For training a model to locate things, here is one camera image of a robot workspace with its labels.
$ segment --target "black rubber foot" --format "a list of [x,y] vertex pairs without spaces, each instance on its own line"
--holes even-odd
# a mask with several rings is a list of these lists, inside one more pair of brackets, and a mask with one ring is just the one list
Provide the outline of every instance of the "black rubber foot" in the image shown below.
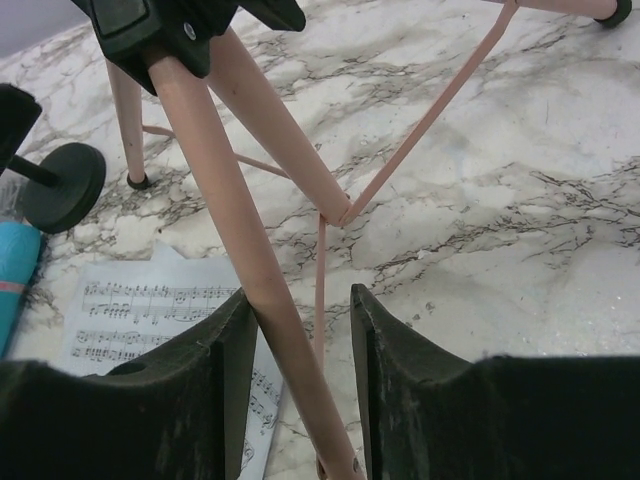
[[146,173],[144,174],[144,180],[142,180],[140,183],[135,183],[127,174],[127,185],[129,185],[134,190],[146,190],[151,186],[151,182],[149,181],[149,177],[147,177]]
[[107,172],[104,157],[89,145],[70,143],[56,148],[40,166],[60,181],[54,187],[27,183],[22,197],[25,218],[45,233],[75,227],[100,196]]
[[618,0],[616,12],[605,20],[596,20],[604,28],[615,28],[620,25],[631,13],[633,5],[631,0]]

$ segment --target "black plastic bracket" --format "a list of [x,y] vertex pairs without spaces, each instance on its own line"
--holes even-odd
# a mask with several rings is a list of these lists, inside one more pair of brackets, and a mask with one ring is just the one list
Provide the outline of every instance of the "black plastic bracket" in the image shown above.
[[640,478],[640,357],[469,363],[363,285],[351,331],[369,480]]
[[38,121],[42,107],[30,93],[0,83],[0,173]]
[[222,35],[238,7],[273,30],[301,31],[295,0],[72,0],[90,19],[104,56],[155,95],[143,52],[160,47],[196,77],[210,71],[209,40]]
[[106,376],[0,362],[0,478],[236,480],[256,335],[239,291]]

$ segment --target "music notes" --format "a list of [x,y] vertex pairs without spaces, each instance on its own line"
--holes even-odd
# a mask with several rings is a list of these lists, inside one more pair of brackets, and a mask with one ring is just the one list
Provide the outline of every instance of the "music notes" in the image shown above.
[[134,325],[161,320],[196,322],[208,317],[236,288],[123,285],[97,281],[85,286],[82,312],[108,318],[131,317]]
[[[87,265],[65,316],[57,366],[104,375],[205,319],[239,287],[228,259],[185,260],[165,245],[156,245],[152,261]],[[264,476],[282,387],[259,331],[239,480]]]

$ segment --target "black pole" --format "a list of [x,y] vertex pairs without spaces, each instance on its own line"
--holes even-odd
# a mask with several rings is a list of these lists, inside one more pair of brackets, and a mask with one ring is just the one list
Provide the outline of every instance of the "black pole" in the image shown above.
[[60,177],[55,173],[29,162],[19,155],[13,156],[7,168],[45,187],[55,187],[60,182]]

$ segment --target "pink tripod leg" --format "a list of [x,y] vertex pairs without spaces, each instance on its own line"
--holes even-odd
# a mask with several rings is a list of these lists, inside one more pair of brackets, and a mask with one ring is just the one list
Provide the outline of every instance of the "pink tripod leg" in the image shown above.
[[[504,0],[486,0],[493,3],[504,3]],[[548,12],[580,15],[583,17],[605,20],[610,18],[618,8],[616,0],[518,0],[518,5]]]
[[129,179],[134,184],[143,184],[146,174],[142,144],[141,88],[135,80],[113,63],[108,60],[106,62],[113,100],[116,104],[124,156],[129,168]]
[[427,111],[424,117],[413,127],[413,130],[409,133],[407,138],[400,144],[398,149],[391,156],[391,159],[380,169],[380,171],[373,177],[371,183],[365,187],[360,196],[353,202],[351,208],[347,211],[344,218],[340,221],[341,226],[350,224],[364,208],[369,204],[371,199],[376,193],[383,187],[383,185],[389,180],[389,177],[400,166],[409,152],[416,146],[418,141],[427,132],[427,130],[433,125],[433,122],[440,116],[444,109],[449,105],[453,97],[460,91],[462,86],[469,80],[473,72],[478,68],[482,61],[489,55],[489,52],[495,47],[498,41],[504,35],[504,32],[509,25],[509,22],[518,11],[518,4],[515,0],[506,0],[506,3],[500,11],[500,15],[496,20],[489,33],[484,37],[480,45],[471,54],[469,60],[463,65],[460,72],[453,77],[453,80],[447,85],[444,91],[433,103],[431,108]]
[[149,74],[309,437],[332,480],[365,480],[206,84],[150,53]]
[[211,40],[209,85],[332,225],[351,205],[235,32]]

